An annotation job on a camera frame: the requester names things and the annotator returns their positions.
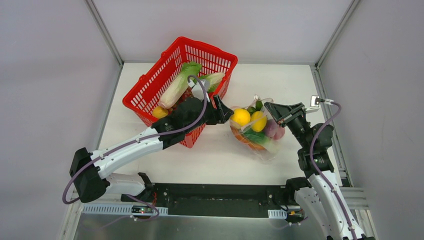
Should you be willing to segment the purple red cabbage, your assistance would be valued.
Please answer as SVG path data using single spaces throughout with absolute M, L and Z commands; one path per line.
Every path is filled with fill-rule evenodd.
M 269 119 L 262 131 L 268 138 L 274 138 L 274 136 L 279 132 L 279 128 L 279 125 L 273 119 Z

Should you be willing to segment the yellow lemon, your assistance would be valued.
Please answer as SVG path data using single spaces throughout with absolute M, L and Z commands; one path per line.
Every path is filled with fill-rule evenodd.
M 236 128 L 241 129 L 242 127 L 250 123 L 251 115 L 244 108 L 236 108 L 233 111 L 233 115 L 230 117 L 230 120 Z
M 265 128 L 267 120 L 267 116 L 262 111 L 256 111 L 250 118 L 251 130 L 257 133 L 261 132 Z

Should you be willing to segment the red apple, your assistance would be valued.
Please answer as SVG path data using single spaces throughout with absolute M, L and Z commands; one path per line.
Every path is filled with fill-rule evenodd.
M 286 133 L 286 129 L 284 127 L 279 127 L 275 130 L 273 139 L 278 141 L 285 135 L 285 133 Z

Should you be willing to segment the green romaine leaf bunch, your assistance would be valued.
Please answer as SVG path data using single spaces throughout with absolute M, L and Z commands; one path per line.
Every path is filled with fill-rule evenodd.
M 250 115 L 253 115 L 255 112 L 260 112 L 263 108 L 263 102 L 261 100 L 256 100 L 252 105 L 246 108 Z

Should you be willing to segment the clear pink-dotted zip bag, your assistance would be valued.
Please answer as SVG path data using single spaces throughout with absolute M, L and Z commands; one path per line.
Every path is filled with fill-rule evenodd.
M 247 106 L 233 106 L 229 126 L 233 136 L 262 162 L 273 160 L 282 147 L 286 129 L 279 126 L 265 103 L 273 103 L 272 98 L 253 97 Z

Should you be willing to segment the green white bok choy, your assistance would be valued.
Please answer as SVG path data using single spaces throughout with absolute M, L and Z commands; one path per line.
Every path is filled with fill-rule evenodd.
M 267 137 L 263 132 L 255 132 L 251 129 L 242 133 L 242 135 L 252 143 L 258 144 L 265 148 L 265 151 L 276 154 L 279 151 L 279 144 L 276 140 Z

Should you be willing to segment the pale green napa cabbage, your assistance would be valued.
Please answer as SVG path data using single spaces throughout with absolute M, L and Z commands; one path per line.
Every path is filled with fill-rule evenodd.
M 181 67 L 180 73 L 160 97 L 158 105 L 164 109 L 170 109 L 174 106 L 189 87 L 188 77 L 190 75 L 197 76 L 201 69 L 202 65 L 200 63 L 194 61 L 185 62 Z

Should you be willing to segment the red plastic basket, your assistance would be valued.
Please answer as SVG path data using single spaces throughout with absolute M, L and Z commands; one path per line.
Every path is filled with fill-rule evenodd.
M 218 47 L 184 36 L 178 37 L 161 54 L 153 67 L 140 76 L 138 82 L 123 98 L 123 105 L 131 109 L 146 126 L 150 127 L 158 120 L 152 116 L 152 111 L 159 105 L 160 97 L 180 73 L 182 65 L 188 62 L 202 65 L 199 76 L 225 73 L 216 90 L 208 95 L 215 108 L 213 96 L 219 95 L 222 100 L 226 95 L 238 58 Z

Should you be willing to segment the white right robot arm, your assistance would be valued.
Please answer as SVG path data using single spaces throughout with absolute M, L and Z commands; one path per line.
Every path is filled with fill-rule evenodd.
M 323 103 L 338 109 L 324 123 L 311 126 L 303 103 L 264 104 L 275 123 L 288 127 L 301 146 L 297 154 L 304 176 L 286 181 L 284 200 L 290 205 L 298 204 L 304 210 L 305 218 L 314 223 L 323 240 L 372 240 L 374 237 L 366 234 L 349 210 L 328 155 L 334 130 L 330 123 L 340 113 L 341 105 L 319 97 L 312 102 L 313 108 Z

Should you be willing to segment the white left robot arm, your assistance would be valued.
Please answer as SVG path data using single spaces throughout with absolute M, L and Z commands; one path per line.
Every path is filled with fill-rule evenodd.
M 182 142 L 187 134 L 202 125 L 225 124 L 233 113 L 218 95 L 213 96 L 213 101 L 188 97 L 170 114 L 130 139 L 103 150 L 78 149 L 69 170 L 77 199 L 90 203 L 104 194 L 122 194 L 134 196 L 143 203 L 149 201 L 153 189 L 147 185 L 145 177 L 115 171 L 143 156 Z

